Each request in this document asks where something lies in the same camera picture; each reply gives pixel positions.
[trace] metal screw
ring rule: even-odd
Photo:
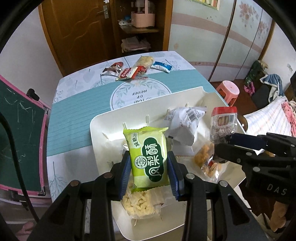
[[[186,174],[186,177],[188,178],[188,179],[194,179],[194,174],[192,174],[192,173],[187,173]]]
[[[220,182],[220,185],[221,185],[222,187],[227,187],[228,183],[227,183],[227,181],[222,180],[222,181]]]
[[[104,178],[111,178],[112,176],[113,176],[113,174],[110,173],[110,172],[106,172],[106,173],[104,173],[104,175],[103,175]]]
[[[78,180],[73,180],[70,182],[71,187],[76,187],[76,186],[78,186],[78,184],[79,184]]]
[[[253,167],[253,171],[254,172],[259,172],[260,171],[260,168],[259,167]]]

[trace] table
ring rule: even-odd
[[[104,68],[122,61],[133,66],[140,56],[173,66],[167,74],[149,69],[148,78],[131,82],[102,76]],[[154,52],[118,58],[79,70],[59,81],[52,105],[47,137],[47,174],[52,201],[74,179],[83,182],[99,176],[91,145],[89,124],[98,114],[157,96],[198,86],[206,92],[214,87],[175,51]],[[89,232],[88,201],[85,231]]]

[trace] brown door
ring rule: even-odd
[[[105,2],[45,0],[41,4],[45,36],[63,75],[116,57],[110,3]]]

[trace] chalkboard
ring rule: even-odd
[[[41,134],[44,133],[45,109],[30,101],[24,93],[0,76],[0,112],[12,130],[20,170],[28,193],[41,192],[44,183],[39,149],[40,143],[43,144]],[[1,124],[0,188],[21,192],[8,137]]]

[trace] green snack package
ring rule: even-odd
[[[167,149],[164,132],[168,128],[143,127],[124,129],[131,154],[134,191],[143,191],[169,184]]]

